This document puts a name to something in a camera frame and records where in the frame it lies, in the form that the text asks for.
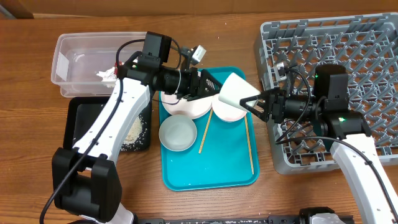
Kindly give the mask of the white bowl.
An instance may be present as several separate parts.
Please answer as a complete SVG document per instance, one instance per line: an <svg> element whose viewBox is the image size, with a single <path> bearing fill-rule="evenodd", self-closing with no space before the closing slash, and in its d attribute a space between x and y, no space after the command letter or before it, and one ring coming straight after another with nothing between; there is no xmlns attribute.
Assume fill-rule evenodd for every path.
<svg viewBox="0 0 398 224"><path fill-rule="evenodd" d="M230 106L219 100L219 94L216 94L212 99L212 109L225 122L235 122L246 116L246 111Z"/></svg>

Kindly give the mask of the grey dish rack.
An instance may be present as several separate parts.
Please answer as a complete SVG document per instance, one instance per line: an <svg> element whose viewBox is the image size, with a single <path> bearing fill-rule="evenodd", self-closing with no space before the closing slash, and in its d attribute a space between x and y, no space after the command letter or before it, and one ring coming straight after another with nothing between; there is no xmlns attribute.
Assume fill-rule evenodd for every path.
<svg viewBox="0 0 398 224"><path fill-rule="evenodd" d="M366 118L380 162L397 164L397 14L367 14L265 22L254 43L261 87L286 88L274 71L285 62L300 71L294 93L306 94L318 65L349 73L349 107Z"/></svg>

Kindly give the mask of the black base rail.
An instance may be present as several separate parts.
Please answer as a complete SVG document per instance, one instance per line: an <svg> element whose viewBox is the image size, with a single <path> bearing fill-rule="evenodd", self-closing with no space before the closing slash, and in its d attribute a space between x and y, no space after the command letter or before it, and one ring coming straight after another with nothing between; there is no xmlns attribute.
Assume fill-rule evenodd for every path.
<svg viewBox="0 0 398 224"><path fill-rule="evenodd" d="M304 224L310 223L310 216L315 212L330 214L331 218L336 213L329 207L309 207L300 209L298 215L269 215L260 218L208 218L208 219L180 219L164 220L163 218L137 218L138 224Z"/></svg>

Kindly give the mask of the black tray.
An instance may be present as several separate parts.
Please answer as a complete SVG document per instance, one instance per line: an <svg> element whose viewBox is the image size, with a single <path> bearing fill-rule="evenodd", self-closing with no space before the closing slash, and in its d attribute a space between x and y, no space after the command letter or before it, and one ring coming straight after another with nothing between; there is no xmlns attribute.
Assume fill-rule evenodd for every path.
<svg viewBox="0 0 398 224"><path fill-rule="evenodd" d="M63 138L63 148L71 149L77 140L83 137L101 113L108 99L107 96L89 96L75 97L70 100ZM149 103L139 115L147 122L147 132L144 136L144 147L138 151L145 151L150 146L152 104Z"/></svg>

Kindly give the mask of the teal serving tray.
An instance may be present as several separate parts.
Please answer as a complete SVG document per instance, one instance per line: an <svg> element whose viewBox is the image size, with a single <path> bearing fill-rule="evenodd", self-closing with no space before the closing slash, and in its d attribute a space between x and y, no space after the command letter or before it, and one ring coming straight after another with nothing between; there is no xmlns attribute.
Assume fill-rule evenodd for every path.
<svg viewBox="0 0 398 224"><path fill-rule="evenodd" d="M244 118L225 122L213 112L201 154L198 153L210 114L193 119L197 139L187 150L174 152L161 147L162 177L171 190L200 190L253 184L259 176L259 161L252 116L248 128L254 175L251 173ZM159 122L170 115L159 101Z"/></svg>

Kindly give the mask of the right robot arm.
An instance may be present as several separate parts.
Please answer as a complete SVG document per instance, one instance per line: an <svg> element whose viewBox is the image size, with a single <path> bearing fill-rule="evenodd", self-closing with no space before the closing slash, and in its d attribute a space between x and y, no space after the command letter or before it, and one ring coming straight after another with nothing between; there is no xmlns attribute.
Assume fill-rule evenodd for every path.
<svg viewBox="0 0 398 224"><path fill-rule="evenodd" d="M289 95L275 88L240 96L238 103L263 121L308 121L343 172L365 223L397 223L397 193L379 160L371 129L362 113L349 108L344 66L315 68L313 92Z"/></svg>

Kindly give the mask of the wooden chopstick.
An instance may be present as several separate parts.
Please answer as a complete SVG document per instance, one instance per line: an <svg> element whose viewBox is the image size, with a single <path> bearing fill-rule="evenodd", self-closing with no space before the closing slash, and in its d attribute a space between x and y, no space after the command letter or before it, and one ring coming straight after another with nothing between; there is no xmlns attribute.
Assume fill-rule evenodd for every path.
<svg viewBox="0 0 398 224"><path fill-rule="evenodd" d="M251 139L250 139L250 135L249 135L247 114L245 114L244 122L245 122L245 130L246 130L246 137L247 137L247 143L248 143L248 152L249 152L249 161L250 161L250 165L251 165L251 173L254 175L254 164L253 164L253 159L252 159Z"/></svg>
<svg viewBox="0 0 398 224"><path fill-rule="evenodd" d="M206 139L206 135L207 135L207 132L208 132L208 128L209 128L210 123L211 123L212 115L213 115L213 109L210 110L208 121L206 123L205 131L203 133L203 137L202 137L202 140L201 140L200 148L199 148L199 151L198 151L199 154L201 154L201 152L203 150L203 146L204 146L204 143L205 143L205 139Z"/></svg>

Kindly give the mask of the clear plastic bin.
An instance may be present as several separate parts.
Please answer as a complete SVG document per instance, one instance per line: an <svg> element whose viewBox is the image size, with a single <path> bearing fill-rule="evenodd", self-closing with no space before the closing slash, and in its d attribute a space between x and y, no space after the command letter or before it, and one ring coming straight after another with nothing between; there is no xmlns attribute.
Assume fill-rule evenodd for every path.
<svg viewBox="0 0 398 224"><path fill-rule="evenodd" d="M62 34L53 55L51 81L65 98L109 96L96 74L115 67L116 52L122 44L144 39L145 32L86 32Z"/></svg>

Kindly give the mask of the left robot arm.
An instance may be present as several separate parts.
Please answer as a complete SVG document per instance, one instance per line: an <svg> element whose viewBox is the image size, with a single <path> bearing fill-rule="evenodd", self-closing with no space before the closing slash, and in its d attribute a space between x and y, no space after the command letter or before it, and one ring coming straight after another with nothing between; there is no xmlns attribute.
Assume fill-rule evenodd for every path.
<svg viewBox="0 0 398 224"><path fill-rule="evenodd" d="M188 101L213 96L222 84L208 70L164 66L176 40L147 32L143 49L124 63L116 61L116 84L89 130L71 148L58 148L52 158L53 193L44 205L43 223L51 204L81 216L80 223L136 223L121 203L122 186L116 162L122 144L156 91Z"/></svg>

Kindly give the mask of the grey bowl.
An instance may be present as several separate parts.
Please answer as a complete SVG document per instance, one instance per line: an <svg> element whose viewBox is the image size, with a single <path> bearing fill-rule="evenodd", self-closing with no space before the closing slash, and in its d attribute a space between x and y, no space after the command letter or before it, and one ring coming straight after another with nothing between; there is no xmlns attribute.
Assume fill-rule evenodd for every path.
<svg viewBox="0 0 398 224"><path fill-rule="evenodd" d="M196 141L197 127L188 116L172 115L160 125L159 139L161 144L170 151L184 151Z"/></svg>

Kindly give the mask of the white napkin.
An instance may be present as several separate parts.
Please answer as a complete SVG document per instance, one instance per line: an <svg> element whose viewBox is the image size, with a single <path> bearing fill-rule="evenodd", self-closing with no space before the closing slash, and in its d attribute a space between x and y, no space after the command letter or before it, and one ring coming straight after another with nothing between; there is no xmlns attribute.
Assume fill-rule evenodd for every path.
<svg viewBox="0 0 398 224"><path fill-rule="evenodd" d="M111 67L104 72L99 71L96 76L101 78L101 81L107 88L114 88L118 79L116 76L116 67Z"/></svg>

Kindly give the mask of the left wooden chopstick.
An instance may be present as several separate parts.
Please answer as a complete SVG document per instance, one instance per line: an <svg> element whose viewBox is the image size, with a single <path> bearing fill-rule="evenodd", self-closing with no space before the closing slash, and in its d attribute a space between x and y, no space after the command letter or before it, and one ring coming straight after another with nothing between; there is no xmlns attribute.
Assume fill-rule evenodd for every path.
<svg viewBox="0 0 398 224"><path fill-rule="evenodd" d="M213 115L213 109L210 110L208 121L206 123L205 131L203 133L203 137L202 137L202 140L201 140L200 148L199 148L199 151L198 151L199 154L201 154L201 152L203 150L203 146L204 146L204 143L205 143L205 139L206 139L206 135L207 135L207 132L208 132L208 128L209 128L210 123L211 123L212 115Z"/></svg>

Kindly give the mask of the white cup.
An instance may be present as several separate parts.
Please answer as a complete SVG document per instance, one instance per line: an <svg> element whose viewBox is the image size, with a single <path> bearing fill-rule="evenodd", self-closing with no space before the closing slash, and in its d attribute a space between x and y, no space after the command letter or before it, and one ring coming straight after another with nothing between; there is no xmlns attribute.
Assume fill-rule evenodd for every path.
<svg viewBox="0 0 398 224"><path fill-rule="evenodd" d="M223 83L218 98L223 103L248 112L247 109L240 105L240 100L260 94L261 92L246 80L236 73L231 73Z"/></svg>

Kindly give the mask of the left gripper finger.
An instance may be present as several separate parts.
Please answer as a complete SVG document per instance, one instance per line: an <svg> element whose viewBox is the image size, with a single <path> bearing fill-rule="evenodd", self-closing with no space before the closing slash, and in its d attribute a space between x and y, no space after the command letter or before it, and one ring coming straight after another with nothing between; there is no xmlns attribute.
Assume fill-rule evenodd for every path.
<svg viewBox="0 0 398 224"><path fill-rule="evenodd" d="M215 95L221 91L223 85L208 70L203 69L200 75L201 95Z"/></svg>
<svg viewBox="0 0 398 224"><path fill-rule="evenodd" d="M203 93L197 93L196 95L185 95L183 99L186 99L187 101L193 101L193 100L199 100L202 98L206 98L209 96L214 96L218 94L220 91L219 90L213 90L213 91L204 91Z"/></svg>

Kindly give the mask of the right wooden chopstick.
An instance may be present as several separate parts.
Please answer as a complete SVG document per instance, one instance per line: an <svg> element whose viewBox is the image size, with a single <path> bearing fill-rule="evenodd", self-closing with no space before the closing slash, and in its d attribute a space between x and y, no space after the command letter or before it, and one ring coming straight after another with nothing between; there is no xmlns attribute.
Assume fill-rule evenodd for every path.
<svg viewBox="0 0 398 224"><path fill-rule="evenodd" d="M248 143L248 152L249 152L249 161L250 161L250 165L251 165L251 173L254 175L254 164L253 164L253 159L252 159L251 139L250 139L250 135L249 135L247 114L245 114L244 122L245 122L245 130L246 130L246 137L247 137L247 143Z"/></svg>

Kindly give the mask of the white rice pile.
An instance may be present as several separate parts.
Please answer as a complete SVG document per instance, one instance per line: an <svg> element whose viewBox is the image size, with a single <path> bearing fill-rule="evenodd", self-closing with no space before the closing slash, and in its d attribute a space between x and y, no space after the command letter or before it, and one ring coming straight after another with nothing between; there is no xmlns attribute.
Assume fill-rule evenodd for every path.
<svg viewBox="0 0 398 224"><path fill-rule="evenodd" d="M147 132L147 122L139 115L131 126L123 142L123 151L138 151L144 147L144 136Z"/></svg>

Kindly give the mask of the white plate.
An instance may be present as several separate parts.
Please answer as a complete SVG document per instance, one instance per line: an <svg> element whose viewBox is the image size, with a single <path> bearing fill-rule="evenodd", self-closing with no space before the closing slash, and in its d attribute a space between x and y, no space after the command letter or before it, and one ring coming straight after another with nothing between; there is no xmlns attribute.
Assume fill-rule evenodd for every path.
<svg viewBox="0 0 398 224"><path fill-rule="evenodd" d="M187 101L182 98L177 99L176 95L166 95L160 93L160 100L163 107L170 115L182 114L190 119L197 119L204 116L211 109L212 96L201 98L198 100Z"/></svg>

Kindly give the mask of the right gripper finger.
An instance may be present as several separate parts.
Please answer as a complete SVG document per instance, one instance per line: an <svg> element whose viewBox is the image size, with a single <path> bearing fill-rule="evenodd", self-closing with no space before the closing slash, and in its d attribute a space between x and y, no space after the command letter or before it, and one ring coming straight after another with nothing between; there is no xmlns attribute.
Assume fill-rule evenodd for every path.
<svg viewBox="0 0 398 224"><path fill-rule="evenodd" d="M249 107L248 111L266 123L269 121L269 112L267 110L259 111L253 107Z"/></svg>
<svg viewBox="0 0 398 224"><path fill-rule="evenodd" d="M249 107L253 107L259 111L267 110L270 116L271 114L271 112L269 111L271 105L269 99L270 93L271 90L266 90L261 92L259 95L242 98L240 99L239 104L246 110L248 110Z"/></svg>

